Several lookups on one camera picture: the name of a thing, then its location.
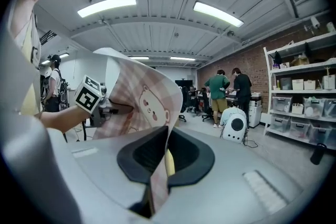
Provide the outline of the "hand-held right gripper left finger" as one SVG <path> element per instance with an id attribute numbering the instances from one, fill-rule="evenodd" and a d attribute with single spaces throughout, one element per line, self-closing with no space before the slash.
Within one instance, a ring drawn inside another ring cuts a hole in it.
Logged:
<path id="1" fill-rule="evenodd" d="M 153 127 L 135 132 L 135 135 L 138 134 L 142 137 L 119 150 L 117 163 L 130 181 L 148 184 L 164 156 L 168 127 Z"/>

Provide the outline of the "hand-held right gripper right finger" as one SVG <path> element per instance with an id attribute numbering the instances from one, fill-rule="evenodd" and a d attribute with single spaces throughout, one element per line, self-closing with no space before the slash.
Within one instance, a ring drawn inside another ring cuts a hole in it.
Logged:
<path id="1" fill-rule="evenodd" d="M 198 183 L 212 169 L 214 152 L 204 142 L 173 129 L 168 150 L 172 154 L 175 173 L 168 177 L 169 187 L 182 187 Z"/>

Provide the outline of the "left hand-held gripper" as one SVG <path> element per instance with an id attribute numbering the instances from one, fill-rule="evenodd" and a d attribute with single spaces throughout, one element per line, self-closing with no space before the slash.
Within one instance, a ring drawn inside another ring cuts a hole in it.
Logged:
<path id="1" fill-rule="evenodd" d="M 127 104 L 110 102 L 101 91 L 95 79 L 84 75 L 75 91 L 74 115 L 129 114 L 133 107 Z"/>

